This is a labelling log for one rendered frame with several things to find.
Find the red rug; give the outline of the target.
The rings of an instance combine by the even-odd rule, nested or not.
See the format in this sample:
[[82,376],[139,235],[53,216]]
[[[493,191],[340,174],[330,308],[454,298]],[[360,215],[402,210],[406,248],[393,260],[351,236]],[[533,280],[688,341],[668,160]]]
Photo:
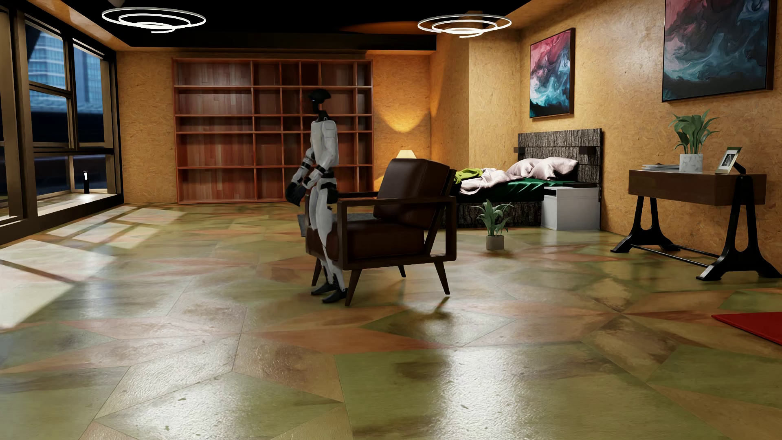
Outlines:
[[711,315],[715,320],[782,345],[782,312],[751,312]]

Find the dark framed window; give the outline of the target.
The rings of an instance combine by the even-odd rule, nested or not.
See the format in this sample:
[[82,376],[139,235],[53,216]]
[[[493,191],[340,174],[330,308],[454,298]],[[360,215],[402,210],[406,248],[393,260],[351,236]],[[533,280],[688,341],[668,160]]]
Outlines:
[[63,0],[0,0],[0,244],[124,203],[115,46]]

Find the large dark abstract painting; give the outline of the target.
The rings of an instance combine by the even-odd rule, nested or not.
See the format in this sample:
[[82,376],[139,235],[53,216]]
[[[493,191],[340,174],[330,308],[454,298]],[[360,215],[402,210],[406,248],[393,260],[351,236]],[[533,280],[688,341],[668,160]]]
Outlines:
[[772,90],[777,0],[666,0],[661,100]]

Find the dark wood desk black legs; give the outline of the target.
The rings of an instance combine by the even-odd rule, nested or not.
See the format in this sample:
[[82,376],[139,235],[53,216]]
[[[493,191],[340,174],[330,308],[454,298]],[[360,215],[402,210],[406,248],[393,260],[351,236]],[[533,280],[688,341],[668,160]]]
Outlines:
[[[630,233],[611,251],[626,254],[636,248],[703,268],[698,280],[718,281],[726,273],[756,272],[764,278],[782,278],[758,245],[756,205],[766,203],[767,175],[629,171],[630,195],[637,205]],[[658,200],[697,205],[730,206],[727,237],[720,255],[674,244],[661,231]]]

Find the pale pink crumpled blanket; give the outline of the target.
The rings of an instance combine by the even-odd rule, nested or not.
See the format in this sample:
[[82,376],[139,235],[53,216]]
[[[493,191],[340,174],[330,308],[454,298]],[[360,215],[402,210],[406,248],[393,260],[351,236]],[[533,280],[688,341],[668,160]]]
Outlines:
[[483,175],[480,178],[464,180],[461,182],[461,184],[459,184],[460,194],[473,195],[479,191],[494,187],[496,185],[523,179],[522,176],[513,175],[501,169],[498,170],[492,167],[485,167],[482,169]]

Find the tilted photo frame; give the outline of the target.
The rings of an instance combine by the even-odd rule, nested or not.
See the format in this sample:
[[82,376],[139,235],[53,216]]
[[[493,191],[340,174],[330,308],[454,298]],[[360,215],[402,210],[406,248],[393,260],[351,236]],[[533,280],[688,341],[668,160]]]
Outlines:
[[732,146],[728,147],[725,151],[725,154],[723,155],[722,159],[718,163],[718,166],[715,170],[716,174],[730,174],[733,169],[737,166],[737,159],[738,155],[740,154],[742,148],[740,146]]

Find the white nightstand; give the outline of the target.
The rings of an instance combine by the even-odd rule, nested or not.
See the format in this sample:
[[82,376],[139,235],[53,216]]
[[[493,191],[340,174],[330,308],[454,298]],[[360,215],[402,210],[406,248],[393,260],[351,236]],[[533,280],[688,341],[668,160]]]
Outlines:
[[543,188],[541,226],[582,231],[601,228],[598,187],[547,186]]

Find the potted plant white pot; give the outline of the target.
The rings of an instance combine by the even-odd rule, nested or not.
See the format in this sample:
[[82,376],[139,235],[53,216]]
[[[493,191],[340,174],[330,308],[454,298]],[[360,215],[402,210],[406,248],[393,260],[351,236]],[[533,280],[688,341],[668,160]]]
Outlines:
[[678,144],[674,147],[682,147],[683,152],[679,155],[679,172],[699,173],[703,169],[703,154],[701,152],[706,139],[718,131],[712,131],[709,127],[717,117],[709,118],[709,110],[703,114],[693,115],[673,115],[673,120],[669,126],[673,127],[674,132],[679,138]]

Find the large wooden bookshelf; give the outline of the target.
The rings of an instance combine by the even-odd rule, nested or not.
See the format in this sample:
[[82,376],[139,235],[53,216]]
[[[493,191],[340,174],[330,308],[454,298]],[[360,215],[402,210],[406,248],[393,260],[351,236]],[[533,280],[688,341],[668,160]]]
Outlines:
[[374,189],[369,59],[172,60],[177,197],[181,204],[281,202],[317,115],[336,119],[338,188]]

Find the small potted plant grey pot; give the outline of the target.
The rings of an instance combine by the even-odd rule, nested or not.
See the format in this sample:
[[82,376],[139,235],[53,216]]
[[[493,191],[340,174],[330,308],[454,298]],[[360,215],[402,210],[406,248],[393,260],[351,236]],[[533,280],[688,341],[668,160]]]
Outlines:
[[485,248],[488,251],[503,251],[504,250],[504,236],[503,233],[507,232],[506,222],[507,219],[503,216],[507,210],[511,208],[511,204],[493,205],[490,200],[486,200],[481,205],[471,206],[473,209],[480,211],[477,218],[480,219],[486,227],[487,237],[485,240]]

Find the white left robot leg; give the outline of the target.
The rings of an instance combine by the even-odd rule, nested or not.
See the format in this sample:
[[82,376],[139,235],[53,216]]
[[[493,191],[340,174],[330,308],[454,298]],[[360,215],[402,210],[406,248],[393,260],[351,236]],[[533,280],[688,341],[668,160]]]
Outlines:
[[325,284],[318,287],[311,294],[323,295],[333,291],[333,293],[321,300],[325,304],[336,303],[347,296],[343,270],[335,264],[327,252],[327,238],[334,229],[334,214],[329,205],[333,205],[337,201],[338,190],[335,178],[319,180],[309,194],[308,215],[310,227],[315,231],[320,241],[324,257],[319,261],[327,274]]

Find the white right robot leg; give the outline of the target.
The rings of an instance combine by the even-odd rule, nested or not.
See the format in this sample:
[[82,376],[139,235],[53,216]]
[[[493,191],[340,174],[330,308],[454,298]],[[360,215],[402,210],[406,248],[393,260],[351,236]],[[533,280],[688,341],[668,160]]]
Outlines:
[[312,255],[318,257],[318,262],[320,263],[321,269],[325,275],[325,281],[322,285],[319,285],[316,289],[312,290],[310,294],[313,296],[318,296],[318,295],[325,295],[330,292],[338,291],[339,290],[338,282],[335,281],[333,275],[331,275],[327,261],[323,257],[320,257],[319,255],[316,254],[312,254]]

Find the bed with dark headboard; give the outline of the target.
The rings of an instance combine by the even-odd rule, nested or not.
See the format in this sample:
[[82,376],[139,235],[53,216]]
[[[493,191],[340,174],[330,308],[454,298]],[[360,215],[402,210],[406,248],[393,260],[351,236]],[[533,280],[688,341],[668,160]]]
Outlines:
[[572,159],[576,165],[569,174],[554,180],[521,178],[499,183],[467,195],[457,190],[457,227],[483,229],[477,206],[489,200],[492,205],[510,204],[503,216],[506,226],[540,226],[545,195],[554,195],[555,187],[596,189],[601,200],[602,149],[601,128],[582,128],[553,132],[527,132],[518,136],[518,160],[547,159],[557,156]]

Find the pale pink pillow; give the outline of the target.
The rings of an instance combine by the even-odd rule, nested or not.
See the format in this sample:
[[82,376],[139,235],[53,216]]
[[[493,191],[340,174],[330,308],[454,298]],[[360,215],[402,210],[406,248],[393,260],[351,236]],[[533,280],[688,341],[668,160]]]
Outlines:
[[506,173],[544,181],[573,181],[578,177],[578,166],[578,161],[566,157],[549,156],[545,159],[528,157],[511,165]]

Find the pink teal abstract painting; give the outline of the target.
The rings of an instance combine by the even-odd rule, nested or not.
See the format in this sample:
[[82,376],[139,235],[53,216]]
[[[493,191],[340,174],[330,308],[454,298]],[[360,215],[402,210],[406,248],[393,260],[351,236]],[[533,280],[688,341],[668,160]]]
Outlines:
[[570,27],[530,45],[530,118],[573,114],[575,39]]

